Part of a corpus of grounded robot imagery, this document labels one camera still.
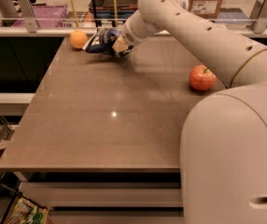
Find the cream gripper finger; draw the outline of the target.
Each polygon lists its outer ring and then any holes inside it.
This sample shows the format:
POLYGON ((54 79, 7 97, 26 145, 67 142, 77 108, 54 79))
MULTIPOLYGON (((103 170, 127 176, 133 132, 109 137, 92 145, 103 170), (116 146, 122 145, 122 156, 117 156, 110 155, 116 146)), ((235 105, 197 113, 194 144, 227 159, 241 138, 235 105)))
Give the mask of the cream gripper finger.
POLYGON ((116 56, 123 57, 132 51, 133 46, 128 44, 122 36, 119 36, 113 44, 112 49, 116 56))

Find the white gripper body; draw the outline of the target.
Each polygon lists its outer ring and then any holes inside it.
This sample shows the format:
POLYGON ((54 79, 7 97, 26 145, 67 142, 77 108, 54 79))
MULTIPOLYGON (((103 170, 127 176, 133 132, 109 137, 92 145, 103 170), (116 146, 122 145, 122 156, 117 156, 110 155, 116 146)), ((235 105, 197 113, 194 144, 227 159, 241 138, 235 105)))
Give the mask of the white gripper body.
POLYGON ((147 29, 143 21, 128 19, 121 29, 125 41, 131 46, 137 46, 146 39, 147 29))

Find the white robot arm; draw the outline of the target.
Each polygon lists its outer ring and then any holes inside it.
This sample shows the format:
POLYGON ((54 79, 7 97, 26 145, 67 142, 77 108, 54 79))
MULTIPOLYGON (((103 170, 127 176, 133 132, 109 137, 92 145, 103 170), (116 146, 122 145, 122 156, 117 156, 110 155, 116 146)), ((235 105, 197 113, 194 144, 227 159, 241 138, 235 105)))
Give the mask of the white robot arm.
POLYGON ((167 31, 224 84, 186 117, 180 142, 185 224, 267 224, 267 46, 189 13, 138 0, 119 49, 167 31))

